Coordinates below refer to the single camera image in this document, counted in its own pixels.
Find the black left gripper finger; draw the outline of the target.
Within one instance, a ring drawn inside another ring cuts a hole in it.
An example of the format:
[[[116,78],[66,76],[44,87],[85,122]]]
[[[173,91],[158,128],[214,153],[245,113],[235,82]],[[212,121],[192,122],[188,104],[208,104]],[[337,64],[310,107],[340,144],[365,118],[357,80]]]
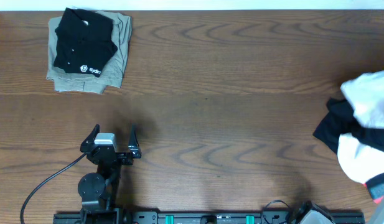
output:
[[[96,124],[91,133],[87,136],[87,138],[81,143],[80,151],[81,152],[92,152],[95,146],[95,138],[97,134],[100,132],[100,125]]]
[[[128,141],[128,149],[133,159],[142,158],[141,148],[139,146],[138,139],[136,136],[136,126],[134,124],[131,126],[131,131],[130,131],[129,141]]]

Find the white t-shirt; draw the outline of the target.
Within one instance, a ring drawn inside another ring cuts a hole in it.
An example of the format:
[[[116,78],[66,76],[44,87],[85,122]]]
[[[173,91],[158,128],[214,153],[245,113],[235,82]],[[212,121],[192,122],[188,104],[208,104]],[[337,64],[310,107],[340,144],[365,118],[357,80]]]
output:
[[[358,126],[340,135],[337,158],[351,180],[364,184],[384,173],[384,71],[364,73],[340,89]]]

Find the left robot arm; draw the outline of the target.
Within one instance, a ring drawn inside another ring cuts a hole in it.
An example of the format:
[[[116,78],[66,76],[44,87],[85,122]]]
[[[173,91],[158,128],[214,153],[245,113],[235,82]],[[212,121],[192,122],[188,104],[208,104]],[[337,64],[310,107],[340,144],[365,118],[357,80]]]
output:
[[[82,198],[79,223],[126,223],[127,217],[123,209],[116,206],[115,200],[121,167],[131,166],[134,159],[142,157],[135,126],[131,127],[128,149],[119,152],[116,136],[101,133],[98,124],[81,143],[80,151],[97,166],[97,170],[84,175],[78,183],[78,193]]]

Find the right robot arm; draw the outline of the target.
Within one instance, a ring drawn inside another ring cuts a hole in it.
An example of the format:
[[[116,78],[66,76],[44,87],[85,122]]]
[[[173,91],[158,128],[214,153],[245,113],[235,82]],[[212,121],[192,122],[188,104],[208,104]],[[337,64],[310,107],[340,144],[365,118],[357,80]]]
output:
[[[370,193],[379,193],[383,186],[369,188]],[[384,223],[384,196],[378,198],[380,204],[371,216],[368,223]],[[365,218],[360,212],[335,212],[324,210],[318,205],[308,201],[298,211],[288,217],[286,223],[295,224],[364,224]]]

